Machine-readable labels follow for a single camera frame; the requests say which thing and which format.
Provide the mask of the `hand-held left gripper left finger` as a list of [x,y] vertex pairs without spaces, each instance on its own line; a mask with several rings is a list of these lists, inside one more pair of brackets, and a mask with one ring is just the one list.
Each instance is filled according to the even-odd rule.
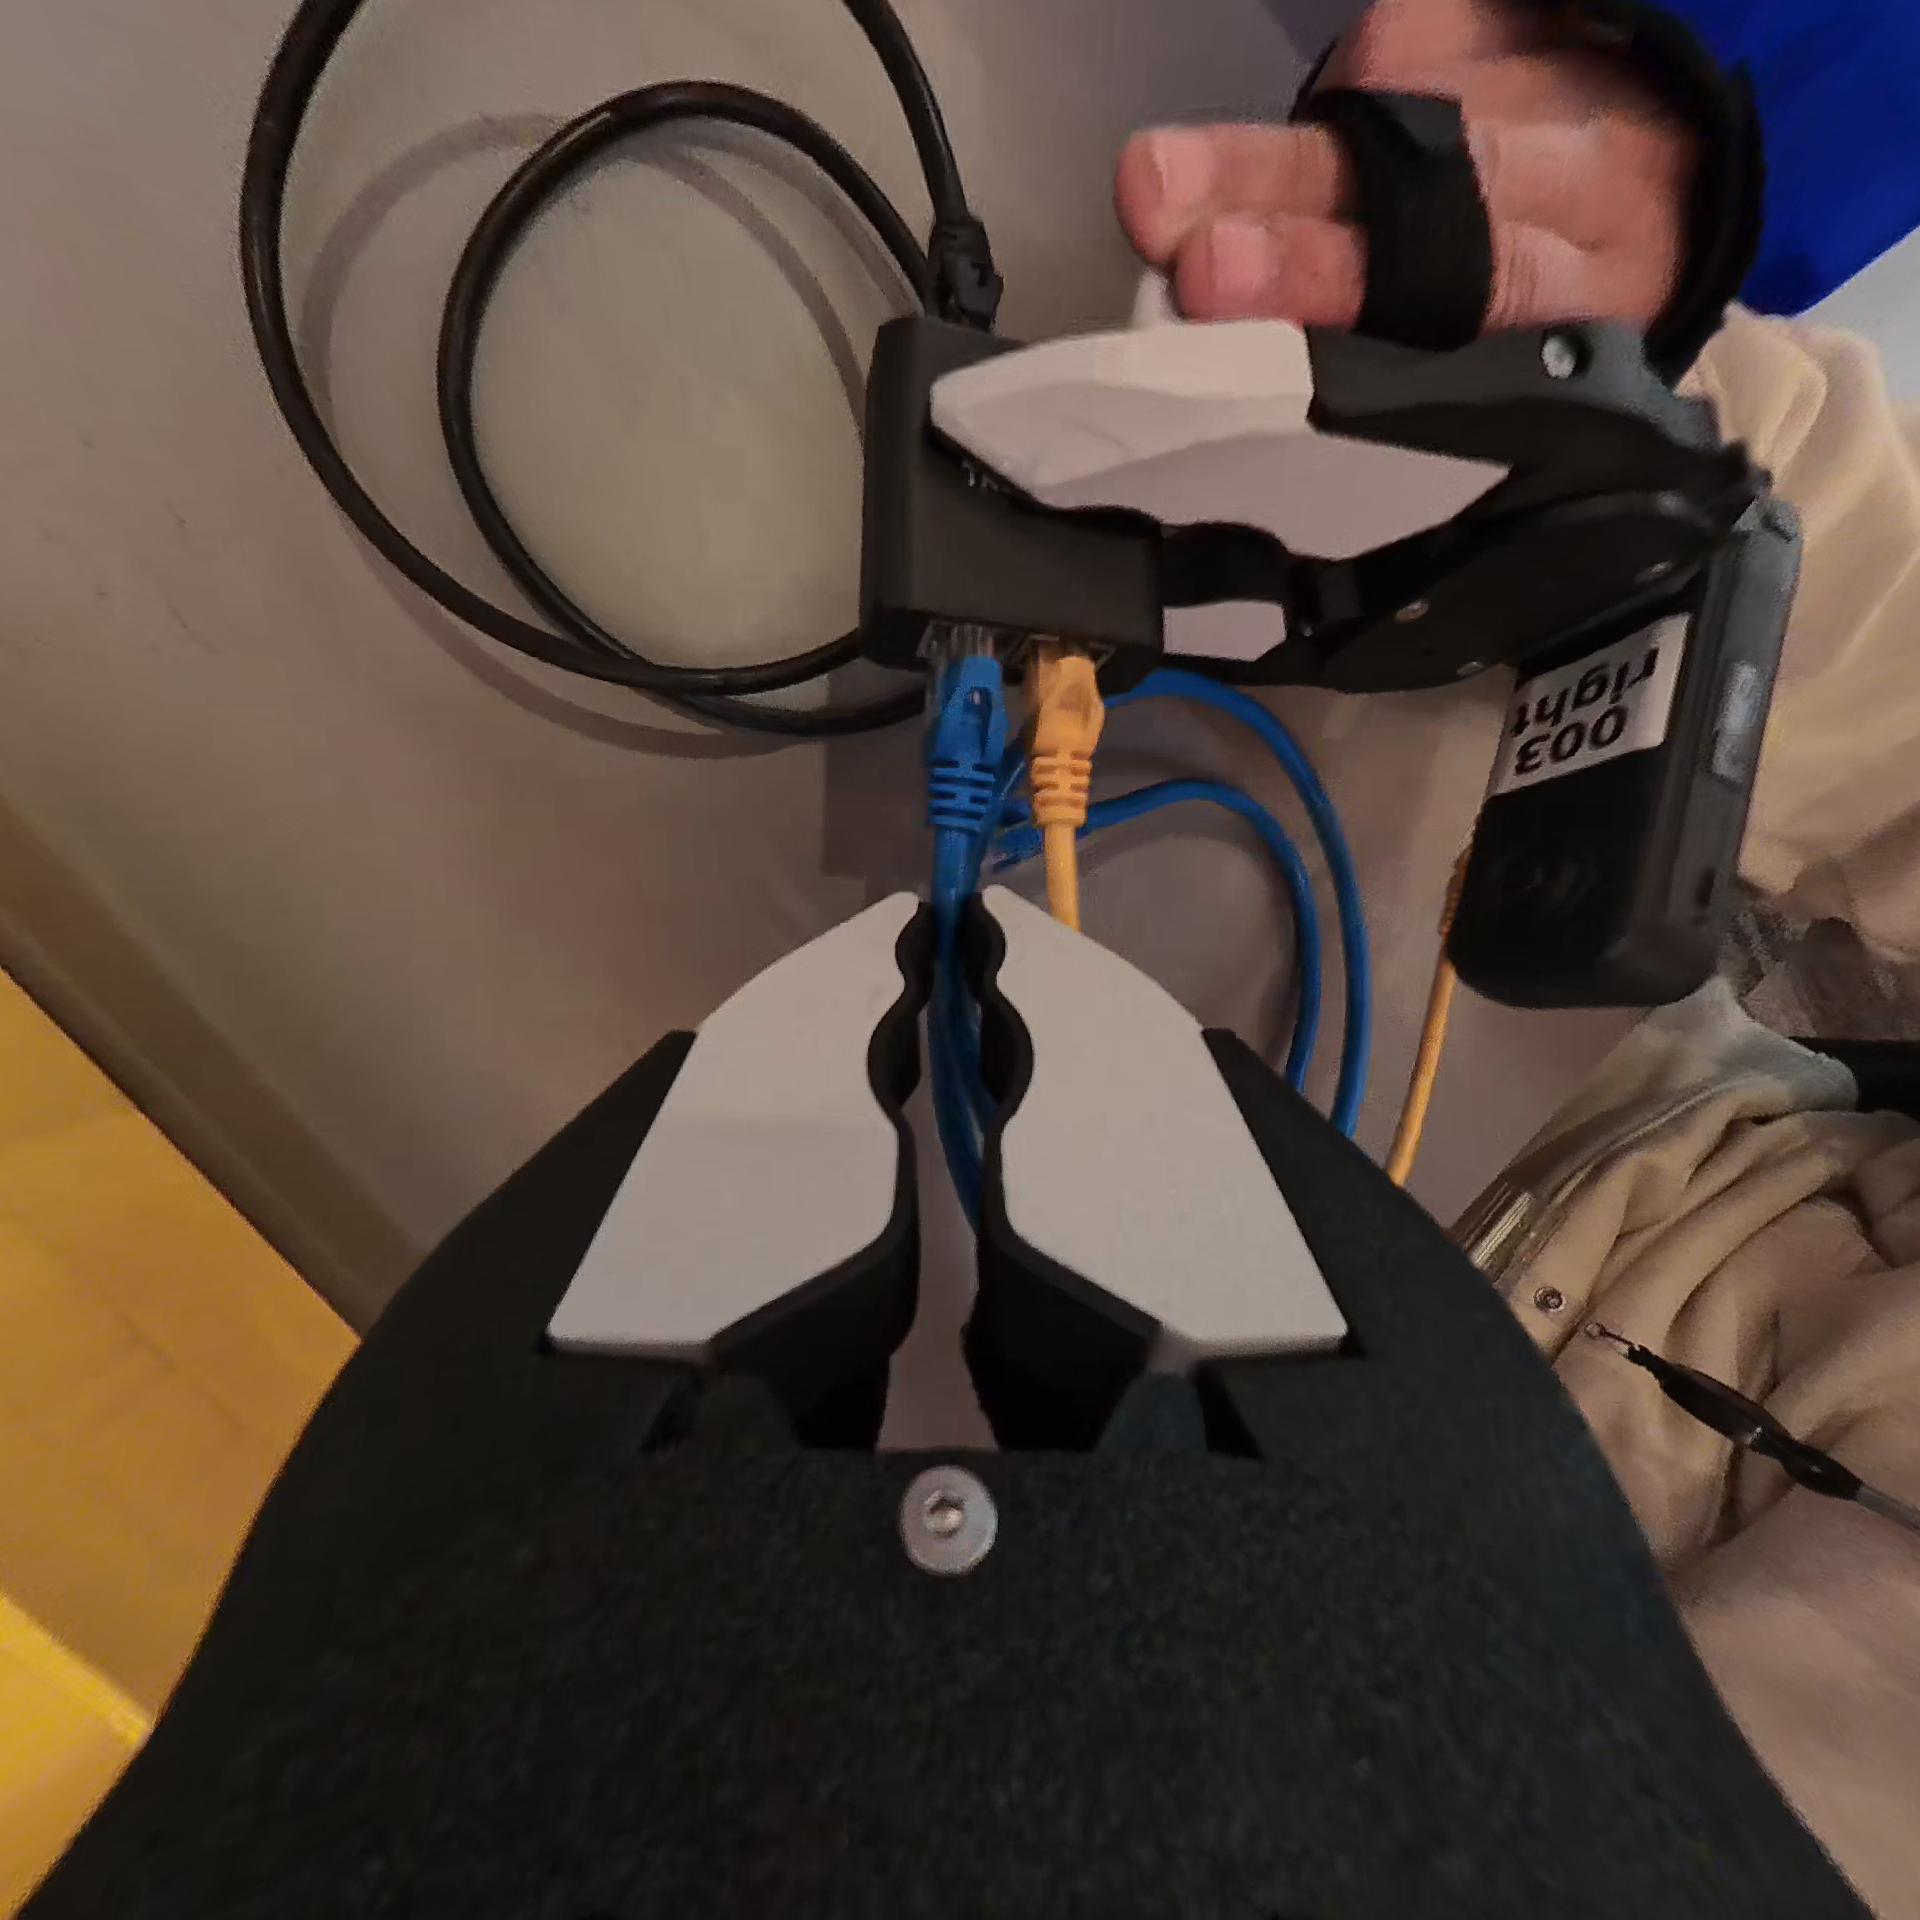
[[878,895],[756,972],[671,1065],[543,1344],[756,1375],[798,1448],[878,1448],[921,1324],[936,911]]

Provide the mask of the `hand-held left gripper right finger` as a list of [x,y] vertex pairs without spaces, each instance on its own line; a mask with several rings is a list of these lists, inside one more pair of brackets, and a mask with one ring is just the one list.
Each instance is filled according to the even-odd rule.
[[1138,1375],[1340,1353],[1349,1317],[1225,1091],[1217,1029],[1010,888],[975,895],[994,1448],[1096,1448]]

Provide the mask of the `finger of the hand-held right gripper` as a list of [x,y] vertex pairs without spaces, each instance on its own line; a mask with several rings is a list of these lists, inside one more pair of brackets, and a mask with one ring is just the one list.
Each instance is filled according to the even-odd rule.
[[1313,392],[1304,326],[1138,326],[950,367],[927,423],[1050,514],[1261,528],[1313,562],[1431,533],[1517,476],[1319,433]]
[[1161,528],[1166,660],[1225,683],[1425,692],[1447,528],[1366,554],[1304,554],[1261,528]]

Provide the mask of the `black ethernet port adapter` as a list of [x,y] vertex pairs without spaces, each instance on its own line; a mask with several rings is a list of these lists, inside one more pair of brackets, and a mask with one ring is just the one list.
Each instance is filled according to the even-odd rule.
[[921,669],[950,630],[980,630],[1010,669],[1041,638],[1090,659],[1096,692],[1138,692],[1155,669],[1217,683],[1326,683],[1313,630],[1166,659],[1166,607],[1261,601],[1286,607],[1292,562],[1261,528],[1161,528],[1143,514],[1050,514],[984,456],[936,434],[936,378],[1019,354],[994,334],[893,317],[866,367],[866,489],[856,489],[856,659]]

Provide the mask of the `yellow plastic bin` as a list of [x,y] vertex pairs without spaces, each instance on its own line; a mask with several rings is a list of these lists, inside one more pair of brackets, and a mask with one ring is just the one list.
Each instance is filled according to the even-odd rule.
[[154,1740],[345,1353],[345,1317],[0,977],[0,1911]]

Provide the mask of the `person's right forearm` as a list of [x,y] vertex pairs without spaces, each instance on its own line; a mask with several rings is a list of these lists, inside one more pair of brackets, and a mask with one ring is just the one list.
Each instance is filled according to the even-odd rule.
[[1861,334],[1732,306],[1682,378],[1807,528],[1812,630],[1861,638],[1920,554],[1915,423]]

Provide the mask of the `person's right hand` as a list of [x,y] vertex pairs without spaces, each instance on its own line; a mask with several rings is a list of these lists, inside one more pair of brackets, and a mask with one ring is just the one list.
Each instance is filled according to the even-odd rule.
[[1760,258],[1760,108],[1665,10],[1366,10],[1277,127],[1143,127],[1117,221],[1188,326],[1451,354],[1629,326],[1665,382]]

